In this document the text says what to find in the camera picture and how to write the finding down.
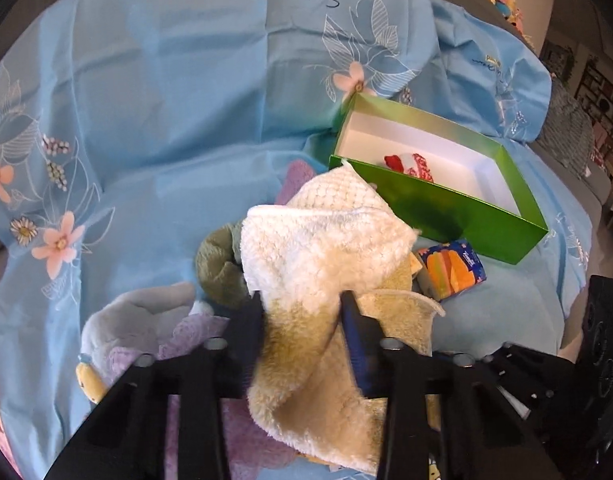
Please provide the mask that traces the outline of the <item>orange blue tissue pack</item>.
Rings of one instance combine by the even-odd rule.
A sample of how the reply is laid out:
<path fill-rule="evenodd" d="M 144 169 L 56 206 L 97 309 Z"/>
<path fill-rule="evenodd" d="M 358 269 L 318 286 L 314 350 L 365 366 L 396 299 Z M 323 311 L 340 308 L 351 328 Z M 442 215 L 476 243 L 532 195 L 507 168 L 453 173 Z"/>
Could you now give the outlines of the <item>orange blue tissue pack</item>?
<path fill-rule="evenodd" d="M 421 248 L 416 257 L 421 263 L 419 287 L 435 301 L 459 295 L 486 281 L 483 263 L 468 240 Z"/>

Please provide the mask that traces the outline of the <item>green cardboard box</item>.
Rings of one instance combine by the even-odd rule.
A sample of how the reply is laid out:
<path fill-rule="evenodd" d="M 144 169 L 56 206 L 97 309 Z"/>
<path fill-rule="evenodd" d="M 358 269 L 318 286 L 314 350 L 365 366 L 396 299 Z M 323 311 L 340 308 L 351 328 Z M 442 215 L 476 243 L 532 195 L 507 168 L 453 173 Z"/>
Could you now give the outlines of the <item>green cardboard box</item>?
<path fill-rule="evenodd" d="M 433 182 L 387 168 L 418 153 Z M 464 238 L 483 256 L 520 262 L 548 228 L 529 185 L 496 140 L 443 117 L 358 93 L 343 108 L 330 167 L 349 162 L 393 212 L 424 237 Z"/>

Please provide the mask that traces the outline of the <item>red white small pouch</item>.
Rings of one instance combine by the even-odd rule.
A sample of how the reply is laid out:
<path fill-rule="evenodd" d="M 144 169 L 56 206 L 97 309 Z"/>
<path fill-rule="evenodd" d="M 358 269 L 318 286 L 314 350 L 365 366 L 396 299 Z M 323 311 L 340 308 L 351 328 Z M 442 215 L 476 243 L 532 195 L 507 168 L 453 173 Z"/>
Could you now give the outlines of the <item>red white small pouch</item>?
<path fill-rule="evenodd" d="M 418 153 L 404 153 L 399 155 L 387 155 L 383 158 L 385 166 L 399 174 L 433 182 L 433 175 L 425 157 Z"/>

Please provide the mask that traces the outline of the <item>light blue plush toy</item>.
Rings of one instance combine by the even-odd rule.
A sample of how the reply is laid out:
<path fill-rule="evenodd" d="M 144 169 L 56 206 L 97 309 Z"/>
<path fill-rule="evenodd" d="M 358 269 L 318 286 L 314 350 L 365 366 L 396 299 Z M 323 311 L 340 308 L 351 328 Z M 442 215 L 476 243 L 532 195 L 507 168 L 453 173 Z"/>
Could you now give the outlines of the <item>light blue plush toy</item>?
<path fill-rule="evenodd" d="M 90 402 L 99 403 L 112 384 L 109 356 L 114 348 L 154 354 L 170 340 L 183 318 L 212 312 L 210 304 L 196 298 L 190 282 L 124 292 L 83 327 L 80 362 L 75 369 L 81 390 Z"/>

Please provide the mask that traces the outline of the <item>cream white towel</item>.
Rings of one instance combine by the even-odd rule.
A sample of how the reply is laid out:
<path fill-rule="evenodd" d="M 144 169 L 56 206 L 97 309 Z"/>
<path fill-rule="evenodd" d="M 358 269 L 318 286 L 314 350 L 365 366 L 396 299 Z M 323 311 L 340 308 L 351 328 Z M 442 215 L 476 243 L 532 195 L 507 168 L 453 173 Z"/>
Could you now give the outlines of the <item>cream white towel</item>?
<path fill-rule="evenodd" d="M 340 296 L 353 292 L 387 336 L 430 354 L 442 308 L 411 289 L 417 236 L 349 164 L 309 180 L 284 206 L 248 211 L 240 235 L 244 281 L 266 313 L 248 401 L 271 437 L 306 456 L 376 472 L 385 405 L 355 384 Z"/>

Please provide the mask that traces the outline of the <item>grey knit cushion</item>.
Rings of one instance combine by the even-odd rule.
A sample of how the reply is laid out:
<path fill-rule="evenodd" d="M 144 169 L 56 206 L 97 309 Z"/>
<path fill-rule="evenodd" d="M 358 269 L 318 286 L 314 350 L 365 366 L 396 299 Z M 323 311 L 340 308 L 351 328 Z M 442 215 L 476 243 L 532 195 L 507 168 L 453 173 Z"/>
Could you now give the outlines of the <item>grey knit cushion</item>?
<path fill-rule="evenodd" d="M 610 185 L 593 159 L 595 136 L 591 118 L 555 75 L 551 76 L 546 118 L 533 146 L 590 188 L 602 190 Z"/>

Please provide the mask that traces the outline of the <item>dark wall shelf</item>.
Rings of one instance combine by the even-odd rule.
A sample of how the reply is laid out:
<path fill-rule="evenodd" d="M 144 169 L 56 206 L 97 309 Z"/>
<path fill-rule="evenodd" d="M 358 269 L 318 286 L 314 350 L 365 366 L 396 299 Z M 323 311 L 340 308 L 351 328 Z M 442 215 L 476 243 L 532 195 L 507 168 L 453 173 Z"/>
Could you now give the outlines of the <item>dark wall shelf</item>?
<path fill-rule="evenodd" d="M 591 159 L 600 167 L 613 166 L 613 79 L 600 69 L 599 57 L 581 58 L 579 47 L 546 40 L 541 60 L 591 122 Z"/>

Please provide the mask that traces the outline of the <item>light blue floral sheet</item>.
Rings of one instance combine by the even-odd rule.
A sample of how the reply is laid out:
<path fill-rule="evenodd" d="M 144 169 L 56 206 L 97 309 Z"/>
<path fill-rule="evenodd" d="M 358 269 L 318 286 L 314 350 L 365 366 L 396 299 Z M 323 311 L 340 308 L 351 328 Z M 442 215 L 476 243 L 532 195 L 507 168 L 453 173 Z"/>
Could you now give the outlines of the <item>light blue floral sheet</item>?
<path fill-rule="evenodd" d="M 320 167 L 349 76 L 494 136 L 547 223 L 451 300 L 436 347 L 558 349 L 591 220 L 531 149 L 551 79 L 507 30 L 444 0 L 59 0 L 0 63 L 0 412 L 39 479 L 90 409 L 81 328 L 114 297 L 192 280 L 208 233 Z"/>

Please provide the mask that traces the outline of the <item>olive green scrunchie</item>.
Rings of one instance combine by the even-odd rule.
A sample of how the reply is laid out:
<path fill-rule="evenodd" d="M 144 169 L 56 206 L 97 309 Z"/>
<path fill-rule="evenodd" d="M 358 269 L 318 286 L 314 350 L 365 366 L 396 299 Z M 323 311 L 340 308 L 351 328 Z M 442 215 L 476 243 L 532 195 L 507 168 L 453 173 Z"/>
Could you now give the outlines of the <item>olive green scrunchie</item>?
<path fill-rule="evenodd" d="M 238 309 L 248 298 L 240 253 L 242 221 L 227 223 L 200 244 L 195 258 L 197 280 L 206 296 L 222 307 Z"/>

